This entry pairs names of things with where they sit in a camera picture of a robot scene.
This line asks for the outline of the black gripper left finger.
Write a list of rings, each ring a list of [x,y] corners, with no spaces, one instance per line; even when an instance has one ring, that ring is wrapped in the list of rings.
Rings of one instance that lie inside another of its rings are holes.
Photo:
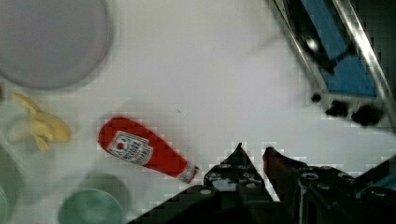
[[[214,190],[223,203],[273,200],[242,143],[205,174],[203,188]]]

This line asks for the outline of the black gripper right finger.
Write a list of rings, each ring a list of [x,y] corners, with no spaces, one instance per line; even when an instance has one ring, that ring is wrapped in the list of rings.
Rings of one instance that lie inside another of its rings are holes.
[[[312,166],[273,147],[262,155],[263,171],[292,224],[359,224],[355,179],[331,166]]]

